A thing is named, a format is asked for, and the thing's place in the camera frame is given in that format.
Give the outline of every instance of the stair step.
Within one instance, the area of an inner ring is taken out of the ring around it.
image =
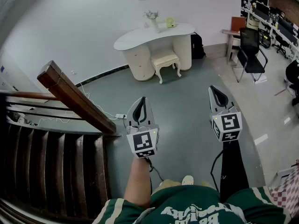
[[[110,199],[101,133],[8,124],[0,146],[0,196],[55,220],[95,219]]]

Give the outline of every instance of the baseboard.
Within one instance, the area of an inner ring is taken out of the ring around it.
[[[227,46],[226,43],[204,46],[204,51],[208,58],[216,59],[226,56]]]
[[[114,69],[112,69],[112,70],[109,70],[109,71],[106,71],[106,72],[104,72],[104,73],[98,74],[98,75],[96,75],[96,76],[90,77],[89,79],[87,79],[87,80],[85,80],[85,81],[82,81],[82,82],[76,84],[76,86],[77,86],[77,87],[81,87],[81,84],[82,84],[82,85],[85,85],[85,84],[87,84],[87,83],[90,83],[91,81],[95,81],[95,80],[100,79],[100,78],[102,78],[102,77],[104,77],[104,76],[108,76],[108,75],[110,75],[110,74],[116,73],[116,72],[118,72],[118,71],[120,71],[120,70],[125,70],[125,69],[127,69],[127,68],[129,68],[129,65],[123,65],[123,66],[114,68]]]

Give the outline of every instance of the white cable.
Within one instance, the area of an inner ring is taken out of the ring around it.
[[[85,90],[84,90],[84,88],[83,88],[83,85],[82,85],[81,83],[80,83],[80,85],[81,85],[81,87],[82,87],[82,90],[83,90],[85,96],[86,96],[86,97],[88,96],[87,98],[89,99],[89,98],[90,98],[90,93],[86,93]],[[116,119],[118,119],[118,117],[116,117],[115,115],[112,115],[112,114],[110,114],[110,113],[108,113],[108,112],[105,112],[105,111],[103,110],[103,108],[102,108],[101,106],[99,106],[99,105],[96,105],[96,104],[94,103],[93,100],[91,100],[91,99],[89,99],[89,100],[90,100],[95,106],[98,106],[99,108],[101,108],[101,110],[102,110],[103,113],[105,113],[105,114],[109,114],[109,115],[111,115],[112,117],[115,117],[115,119],[111,119],[111,118],[108,118],[108,119],[110,119],[110,120],[116,120]],[[39,126],[39,124],[41,123],[42,120],[53,120],[53,119],[55,119],[55,118],[52,118],[52,119],[40,119],[37,126]],[[60,119],[60,118],[56,118],[56,122],[57,122],[57,120],[60,120],[60,121],[61,121],[62,123],[64,123],[64,124],[67,124],[67,123],[70,121],[70,119],[68,119],[66,122],[63,122],[62,119]]]
[[[85,94],[86,96],[88,95],[87,98],[89,99],[89,97],[90,97],[90,93],[86,93],[85,90],[84,90],[84,88],[83,88],[83,85],[82,85],[81,83],[80,83],[80,85],[81,85],[81,87],[82,87],[82,90],[83,90],[84,94]],[[108,112],[105,112],[105,111],[103,110],[103,108],[102,108],[101,106],[99,106],[99,105],[96,105],[96,104],[94,103],[93,100],[91,100],[91,99],[89,99],[89,100],[90,100],[95,106],[100,107],[103,113],[105,113],[105,114],[109,114],[109,115],[111,115],[112,117],[115,117],[115,119],[118,119],[115,115],[112,115],[112,114],[110,114],[110,113],[108,113]]]

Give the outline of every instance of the gray floor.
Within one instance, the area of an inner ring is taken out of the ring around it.
[[[158,154],[151,158],[153,165],[164,179],[182,181],[192,175],[195,184],[207,181],[213,184],[210,170],[214,158],[222,150],[209,123],[210,85],[225,87],[215,72],[212,61],[194,61],[189,71],[181,72],[178,78],[171,67],[161,69],[164,83],[157,77],[146,82],[136,81],[130,70],[123,70],[103,77],[84,86],[91,93],[90,99],[111,114],[126,114],[131,105],[141,96],[151,104],[155,122],[160,126]],[[39,117],[27,116],[38,123]],[[117,131],[123,136],[108,145],[108,168],[112,197],[122,197],[130,172],[133,155],[126,138],[122,120],[115,121]],[[94,131],[84,121],[63,124],[56,120],[41,121],[40,126],[64,130]],[[243,132],[239,140],[243,163],[249,185],[265,184],[262,165],[248,125],[243,119]],[[221,158],[215,165],[214,176],[220,183]],[[151,173],[153,188],[160,180]]]
[[[213,66],[242,109],[250,132],[257,141],[266,185],[271,186],[276,173],[289,168],[299,158],[299,105],[292,107],[294,97],[288,90],[278,94],[286,88],[283,80],[291,60],[285,59],[281,52],[277,54],[275,47],[262,49],[269,59],[265,82],[254,84],[250,74],[244,74],[241,82],[237,83],[225,58],[213,60]],[[258,142],[265,135],[268,138]]]

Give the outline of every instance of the person's arm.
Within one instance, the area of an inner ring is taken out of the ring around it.
[[[149,164],[144,158],[134,158],[124,199],[136,206],[148,208],[150,206],[150,192]]]

